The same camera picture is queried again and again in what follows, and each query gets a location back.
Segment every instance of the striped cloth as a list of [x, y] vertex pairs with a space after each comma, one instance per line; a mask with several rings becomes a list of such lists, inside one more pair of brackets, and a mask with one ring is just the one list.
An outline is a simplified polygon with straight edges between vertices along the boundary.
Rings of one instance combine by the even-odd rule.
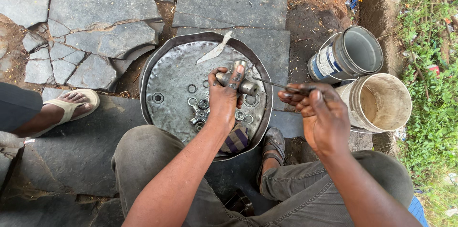
[[236, 124], [231, 133], [229, 133], [229, 136], [226, 137], [219, 152], [233, 154], [242, 151], [249, 143], [247, 132], [248, 130], [242, 124]]

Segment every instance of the round metal basin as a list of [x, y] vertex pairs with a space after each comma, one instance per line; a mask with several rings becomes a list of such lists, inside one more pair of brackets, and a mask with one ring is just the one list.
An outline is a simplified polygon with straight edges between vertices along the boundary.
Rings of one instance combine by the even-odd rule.
[[206, 80], [212, 69], [230, 68], [234, 60], [247, 60], [245, 77], [260, 87], [255, 102], [244, 98], [240, 109], [252, 117], [240, 123], [247, 127], [250, 143], [237, 154], [218, 153], [214, 161], [229, 160], [255, 148], [266, 132], [272, 112], [272, 86], [252, 78], [270, 81], [270, 77], [256, 54], [243, 42], [231, 38], [218, 57], [196, 64], [223, 37], [215, 32], [202, 32], [168, 40], [148, 58], [140, 80], [141, 110], [146, 122], [169, 131], [186, 145], [197, 134], [190, 123], [193, 111], [188, 100], [208, 99]]

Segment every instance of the sandal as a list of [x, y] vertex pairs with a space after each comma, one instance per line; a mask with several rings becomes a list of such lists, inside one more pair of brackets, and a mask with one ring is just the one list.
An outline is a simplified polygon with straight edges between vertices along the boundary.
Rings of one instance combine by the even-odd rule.
[[[64, 102], [62, 100], [57, 100], [57, 99], [52, 99], [52, 100], [44, 102], [43, 103], [44, 105], [52, 104], [52, 105], [55, 105], [57, 107], [61, 107], [62, 109], [64, 109], [64, 115], [62, 116], [62, 119], [60, 120], [60, 122], [58, 124], [52, 125], [49, 128], [47, 128], [47, 129], [45, 129], [45, 130], [43, 130], [41, 132], [38, 132], [37, 134], [35, 134], [35, 135], [31, 136], [31, 137], [39, 137], [39, 136], [45, 134], [46, 132], [48, 132], [49, 130], [51, 130], [52, 128], [54, 128], [55, 126], [57, 126], [57, 125], [64, 124], [64, 123], [66, 123], [68, 121], [75, 121], [77, 119], [81, 119], [81, 118], [83, 118], [85, 116], [88, 116], [89, 114], [93, 113], [95, 111], [95, 109], [97, 109], [97, 107], [100, 104], [99, 95], [97, 95], [97, 93], [94, 92], [91, 89], [76, 89], [76, 90], [70, 91], [69, 93], [70, 94], [71, 93], [81, 93], [85, 97], [87, 97], [88, 100], [83, 102], [83, 103], [78, 103], [78, 104], [68, 103], [68, 102]], [[93, 105], [92, 109], [90, 111], [88, 111], [87, 113], [81, 114], [78, 117], [76, 117], [74, 119], [71, 119], [75, 109], [77, 107], [80, 107], [80, 106], [85, 105], [85, 104], [92, 104]]]
[[[269, 150], [277, 150], [280, 156], [272, 152], [266, 153], [266, 151]], [[262, 154], [262, 162], [256, 175], [256, 183], [258, 186], [260, 185], [262, 166], [267, 158], [275, 158], [280, 166], [283, 166], [283, 161], [285, 159], [285, 139], [281, 131], [276, 127], [272, 127], [267, 130], [266, 135], [264, 136], [264, 147], [262, 148]]]

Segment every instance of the screwdriver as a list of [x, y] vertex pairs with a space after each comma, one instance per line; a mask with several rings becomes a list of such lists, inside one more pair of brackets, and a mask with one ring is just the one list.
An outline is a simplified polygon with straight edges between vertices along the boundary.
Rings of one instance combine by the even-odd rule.
[[[311, 91], [317, 89], [317, 87], [314, 87], [314, 86], [307, 87], [307, 89], [295, 89], [295, 88], [292, 88], [292, 87], [287, 87], [287, 86], [283, 86], [283, 85], [280, 85], [280, 84], [277, 84], [277, 83], [269, 82], [269, 81], [261, 79], [261, 78], [256, 78], [256, 77], [252, 77], [252, 78], [254, 78], [256, 80], [259, 80], [261, 82], [267, 83], [267, 84], [271, 84], [273, 86], [281, 87], [281, 88], [285, 89], [286, 91], [295, 92], [295, 93], [298, 93], [298, 94], [304, 95], [304, 96], [309, 96]], [[334, 100], [334, 98], [332, 96], [329, 96], [329, 95], [323, 94], [323, 97], [325, 99], [327, 99], [327, 100]]]

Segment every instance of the brown sandal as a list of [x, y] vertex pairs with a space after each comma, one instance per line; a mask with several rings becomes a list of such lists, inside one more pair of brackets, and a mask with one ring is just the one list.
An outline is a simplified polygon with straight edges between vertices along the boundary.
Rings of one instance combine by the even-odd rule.
[[[269, 150], [277, 150], [280, 156], [272, 152], [266, 153], [266, 151]], [[267, 158], [275, 158], [280, 166], [283, 166], [283, 161], [285, 159], [285, 139], [281, 131], [276, 127], [272, 127], [267, 130], [266, 135], [264, 136], [264, 147], [262, 148], [262, 154], [262, 162], [256, 175], [256, 183], [258, 186], [260, 185], [262, 165]]]

